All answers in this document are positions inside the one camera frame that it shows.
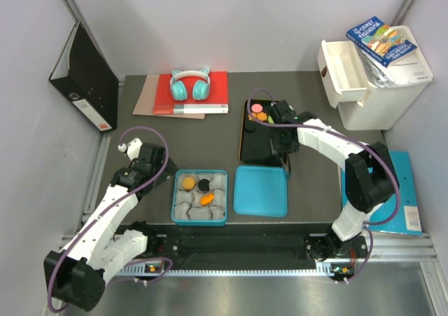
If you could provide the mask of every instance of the book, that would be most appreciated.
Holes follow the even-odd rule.
[[[157,93],[157,86],[159,84],[159,76],[146,76],[145,83],[141,89],[141,94],[137,103],[135,104],[134,115],[156,116],[153,113],[155,95]],[[196,118],[204,120],[204,114],[162,114],[157,116],[165,116],[168,118]]]
[[[416,45],[375,16],[350,29],[346,37],[385,67],[417,49]]]
[[[171,95],[169,81],[171,74],[161,74],[157,85],[154,110],[155,115],[163,114],[224,114],[229,112],[228,78],[226,71],[210,72],[210,95],[206,100],[194,100],[193,86],[197,77],[182,78],[188,98],[185,101],[175,101]]]
[[[48,80],[97,129],[117,128],[118,79],[80,23],[71,30]]]
[[[401,206],[398,214],[390,222],[380,226],[370,226],[372,231],[421,235],[419,210],[412,177],[411,160],[406,151],[390,151],[393,167],[400,183]],[[342,206],[347,204],[345,195],[345,173],[341,177]],[[381,221],[391,215],[396,205],[396,195],[387,200],[371,217],[370,221]]]

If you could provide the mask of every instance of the red book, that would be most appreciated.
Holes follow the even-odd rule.
[[[163,114],[222,114],[229,112],[229,90],[227,72],[210,72],[210,94],[206,100],[193,99],[193,86],[200,79],[195,76],[187,76],[181,81],[188,93],[187,100],[175,101],[169,89],[171,74],[161,74],[157,85],[153,113]]]

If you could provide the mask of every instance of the white paper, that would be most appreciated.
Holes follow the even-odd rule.
[[[79,23],[73,27],[70,33],[69,40],[65,44],[64,50],[62,51],[61,57],[58,60],[55,70],[51,75],[51,79],[59,79],[67,76],[70,69],[70,51],[73,45],[73,40],[75,39],[76,32],[78,31]]]
[[[367,58],[370,60],[370,64],[373,63],[395,85],[407,86],[431,81],[415,53],[393,62],[388,67],[384,67],[368,55]]]
[[[420,216],[417,206],[405,206],[406,229],[409,231],[420,231]]]

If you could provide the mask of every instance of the headphone ear cup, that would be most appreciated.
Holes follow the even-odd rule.
[[[196,81],[193,87],[193,99],[205,100],[209,97],[210,85],[205,81]]]
[[[187,100],[187,89],[182,81],[176,81],[171,85],[171,95],[176,101]]]

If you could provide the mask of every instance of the orange toy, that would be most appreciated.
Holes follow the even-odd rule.
[[[249,119],[250,121],[255,121],[254,118],[257,117],[257,114],[255,114],[255,113],[252,112],[252,116],[248,115],[247,117],[248,117],[248,119]]]
[[[208,195],[205,195],[204,197],[202,197],[200,199],[200,203],[202,206],[208,205],[213,201],[214,198],[215,198],[215,195],[212,193],[209,193]]]
[[[263,112],[258,113],[257,114],[257,119],[260,120],[260,121],[265,122],[267,120],[267,114],[263,113]]]

